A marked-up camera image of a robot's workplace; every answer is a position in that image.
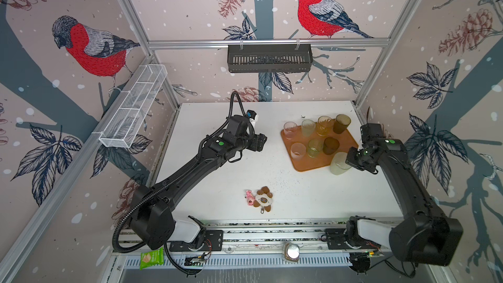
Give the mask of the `tall pale green glass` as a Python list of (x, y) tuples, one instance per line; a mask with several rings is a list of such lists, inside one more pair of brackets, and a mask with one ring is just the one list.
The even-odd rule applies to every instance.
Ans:
[(345, 152), (337, 152), (331, 161), (330, 172), (333, 175), (342, 175), (352, 168), (351, 165), (346, 163), (348, 154)]

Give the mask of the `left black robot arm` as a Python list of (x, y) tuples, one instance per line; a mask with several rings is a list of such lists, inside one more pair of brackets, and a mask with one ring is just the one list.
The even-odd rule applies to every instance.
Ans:
[(192, 250), (202, 248), (205, 226), (192, 216), (175, 220), (172, 213), (207, 175), (227, 162), (237, 162), (235, 156), (241, 156), (245, 149), (263, 150), (267, 137), (254, 132), (256, 116), (255, 111), (248, 110), (227, 118), (225, 127), (201, 141), (198, 153), (178, 171), (153, 187), (137, 188), (125, 221), (141, 242), (126, 248), (117, 246), (115, 251), (129, 253), (143, 246), (157, 250), (167, 242), (184, 242)]

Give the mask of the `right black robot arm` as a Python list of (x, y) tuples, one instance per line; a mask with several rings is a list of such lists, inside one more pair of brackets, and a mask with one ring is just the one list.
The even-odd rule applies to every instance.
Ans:
[(385, 137), (381, 127), (368, 123), (360, 128), (362, 148), (350, 148), (346, 164), (372, 174), (382, 172), (398, 202), (403, 221), (391, 227), (366, 217), (347, 222), (352, 246), (374, 242), (391, 250), (401, 262), (446, 267), (451, 263), (463, 234), (461, 223), (447, 217), (420, 182), (400, 140)]

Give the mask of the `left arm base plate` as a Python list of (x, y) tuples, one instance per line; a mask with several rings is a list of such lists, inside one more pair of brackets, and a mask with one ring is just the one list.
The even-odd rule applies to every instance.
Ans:
[(203, 229), (192, 242), (170, 242), (168, 247), (171, 252), (220, 252), (222, 244), (222, 230)]

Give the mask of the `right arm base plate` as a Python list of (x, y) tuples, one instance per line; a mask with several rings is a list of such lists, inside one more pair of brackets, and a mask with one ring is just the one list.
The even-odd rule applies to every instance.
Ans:
[(322, 238), (326, 241), (329, 250), (379, 250), (381, 246), (375, 242), (350, 238), (346, 229), (326, 229)]

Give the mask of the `pale green textured glass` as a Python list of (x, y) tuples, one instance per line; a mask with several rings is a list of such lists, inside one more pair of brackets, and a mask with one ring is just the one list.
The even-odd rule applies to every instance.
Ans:
[(301, 123), (301, 133), (304, 137), (310, 137), (316, 129), (316, 123), (310, 119), (304, 119)]

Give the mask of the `bright green clear glass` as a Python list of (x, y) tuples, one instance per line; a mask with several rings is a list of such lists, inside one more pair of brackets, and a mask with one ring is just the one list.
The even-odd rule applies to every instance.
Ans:
[(320, 152), (323, 151), (323, 141), (320, 139), (312, 139), (307, 145), (307, 154), (311, 158), (317, 158)]

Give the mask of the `pink ribbed clear glass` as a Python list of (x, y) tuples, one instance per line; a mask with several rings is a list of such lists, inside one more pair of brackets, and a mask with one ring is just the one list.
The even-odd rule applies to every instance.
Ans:
[(295, 137), (298, 130), (298, 126), (294, 122), (287, 122), (284, 124), (283, 134), (287, 140), (291, 140)]

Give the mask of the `short brown textured glass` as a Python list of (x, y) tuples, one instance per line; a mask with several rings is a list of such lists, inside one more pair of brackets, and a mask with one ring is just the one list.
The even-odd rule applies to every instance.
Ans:
[(326, 155), (334, 154), (339, 149), (339, 147), (339, 140), (333, 137), (327, 137), (323, 142), (323, 152)]

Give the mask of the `yellow clear glass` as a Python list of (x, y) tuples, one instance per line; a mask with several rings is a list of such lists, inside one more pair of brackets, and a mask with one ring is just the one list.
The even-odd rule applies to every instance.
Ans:
[(331, 129), (331, 117), (322, 115), (318, 118), (316, 123), (316, 133), (319, 136), (325, 137), (328, 135)]

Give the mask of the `pink textured glass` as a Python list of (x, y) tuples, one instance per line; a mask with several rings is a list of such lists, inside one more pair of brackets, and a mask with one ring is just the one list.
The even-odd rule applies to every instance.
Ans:
[(293, 160), (300, 160), (306, 155), (307, 149), (304, 144), (296, 142), (291, 145), (289, 153)]

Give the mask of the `tall brown textured glass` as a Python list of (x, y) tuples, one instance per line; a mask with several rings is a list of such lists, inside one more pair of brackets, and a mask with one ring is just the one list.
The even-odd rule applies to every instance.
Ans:
[(351, 118), (345, 114), (339, 114), (336, 116), (333, 124), (333, 131), (336, 134), (342, 134), (348, 126), (351, 124)]

